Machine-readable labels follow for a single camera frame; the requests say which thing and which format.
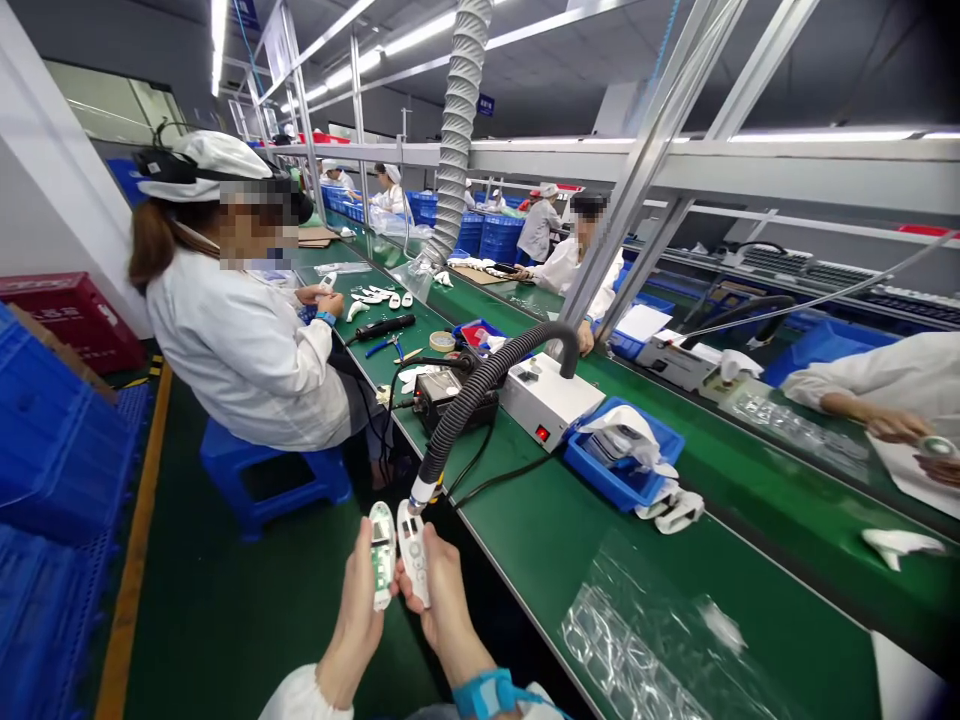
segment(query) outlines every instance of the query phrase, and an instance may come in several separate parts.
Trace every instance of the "sign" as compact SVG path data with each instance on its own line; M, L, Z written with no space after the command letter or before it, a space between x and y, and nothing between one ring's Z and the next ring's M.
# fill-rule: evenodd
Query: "sign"
M487 117L493 117L494 99L489 95L480 93L480 99L477 100L477 112Z
M227 14L235 23L243 25L247 30L260 32L260 20L257 19L257 8L253 0L236 0L236 6L231 1L227 7Z

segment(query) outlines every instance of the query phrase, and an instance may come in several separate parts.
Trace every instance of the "ponytail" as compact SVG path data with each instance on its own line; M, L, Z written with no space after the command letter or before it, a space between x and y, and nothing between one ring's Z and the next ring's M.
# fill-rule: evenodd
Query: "ponytail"
M170 267L178 245L219 259L216 248L191 237L173 221L176 217L188 227L202 232L214 223L219 211L219 201L171 203L158 198L148 198L134 208L133 255L127 275L137 292L146 293L147 285Z

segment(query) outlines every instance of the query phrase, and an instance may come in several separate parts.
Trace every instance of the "pliers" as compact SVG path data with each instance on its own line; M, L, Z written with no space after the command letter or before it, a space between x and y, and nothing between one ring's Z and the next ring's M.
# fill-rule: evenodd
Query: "pliers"
M370 348L369 350L367 350L367 352L366 352L366 354L364 355L364 357L370 357L370 356L373 355L374 353L379 352L380 350L383 350L387 345L393 345L393 346L395 346L395 347L397 348L397 354L400 355L400 362L403 362L403 348L400 346L400 336L399 336L399 335L394 335L394 336L391 337L391 338L387 338L386 340L384 340L382 343L380 343L380 344L377 345L376 347Z

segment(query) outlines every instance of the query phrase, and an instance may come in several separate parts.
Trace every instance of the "roll of tape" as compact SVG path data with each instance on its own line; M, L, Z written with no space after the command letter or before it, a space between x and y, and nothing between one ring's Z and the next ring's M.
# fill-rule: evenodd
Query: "roll of tape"
M435 332L430 335L430 347L437 352L451 352L455 343L453 335L447 332Z

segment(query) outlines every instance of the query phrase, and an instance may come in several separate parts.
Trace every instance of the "white lab coat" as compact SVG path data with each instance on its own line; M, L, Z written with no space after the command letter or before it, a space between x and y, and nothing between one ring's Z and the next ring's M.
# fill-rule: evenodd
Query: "white lab coat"
M353 720L353 708L337 710L320 694L316 670L316 665L304 665L287 675L260 713L260 720ZM537 683L527 690L550 700ZM560 713L549 705L521 702L519 708L524 720L561 720Z
M347 175L343 170L340 171L340 177L334 180L331 177L327 177L326 173L320 176L320 184L326 185L328 187L342 187L345 190L353 190L356 192L357 188L353 184L353 178Z
M339 445L359 429L327 366L333 331L322 320L304 326L292 291L178 248L146 301L167 362L237 437L302 452Z
M912 412L938 435L960 443L960 332L921 333L832 363L813 363L791 373L781 389L814 410L820 410L824 395L841 393Z
M560 229L560 216L548 200L541 200L527 213L517 247L533 260L543 262L550 253L550 230Z
M580 243L577 242L576 235L571 235L559 243L553 251L553 254L547 258L547 261L543 265L533 265L527 268L527 270L533 273L533 281L537 285L552 293L563 296L566 296L567 290L569 290L573 284L573 280L576 278L579 269ZM613 283L616 282L617 276L620 275L622 269L623 254L617 253L616 259L614 259L613 264L610 265L610 269L607 270L607 274L603 278L603 284L600 285L597 294L593 296L593 300L587 310L587 315L591 320L603 317L604 313L607 312L613 303L613 298L616 295L613 291Z
M370 202L396 215L403 215L404 210L406 210L407 214L410 214L407 196L404 194L403 188L399 185L394 185L385 192L377 193L370 199Z

